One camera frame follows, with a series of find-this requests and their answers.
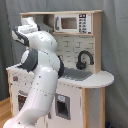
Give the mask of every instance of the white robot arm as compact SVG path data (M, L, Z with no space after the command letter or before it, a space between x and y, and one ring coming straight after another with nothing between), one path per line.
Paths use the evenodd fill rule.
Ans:
M55 53L57 42L54 37L39 31L33 18L24 18L23 24L12 32L14 40L29 47L18 68L33 71L35 78L23 108L3 128L35 128L37 119L49 113L58 77L64 72L63 62Z

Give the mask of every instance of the oven handle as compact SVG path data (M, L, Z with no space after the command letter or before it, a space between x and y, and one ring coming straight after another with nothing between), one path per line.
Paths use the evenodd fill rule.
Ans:
M56 21L55 21L55 29L59 30L59 27L57 27L57 21L59 20L59 17L56 17Z

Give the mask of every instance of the microwave window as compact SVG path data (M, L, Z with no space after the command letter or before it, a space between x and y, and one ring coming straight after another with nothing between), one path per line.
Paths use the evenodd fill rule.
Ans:
M77 19L73 18L61 18L62 29L77 29Z

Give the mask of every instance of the black faucet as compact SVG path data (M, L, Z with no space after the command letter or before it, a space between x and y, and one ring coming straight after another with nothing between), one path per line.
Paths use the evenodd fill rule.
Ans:
M78 55L78 62L76 63L76 67L77 69L80 69L80 70L83 70L86 68L86 62L85 63L82 63L81 62L81 56L83 54L87 54L90 58L90 64L93 65L94 64L94 61L93 61L93 56L88 52L88 51L81 51Z

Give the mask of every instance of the toy kitchen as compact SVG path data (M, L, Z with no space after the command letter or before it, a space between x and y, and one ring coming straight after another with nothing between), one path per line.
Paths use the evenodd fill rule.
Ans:
M114 76L101 70L101 10L21 13L33 17L58 43L56 54L65 65L51 111L37 128L105 128L105 87ZM23 107L33 72L7 68L12 116Z

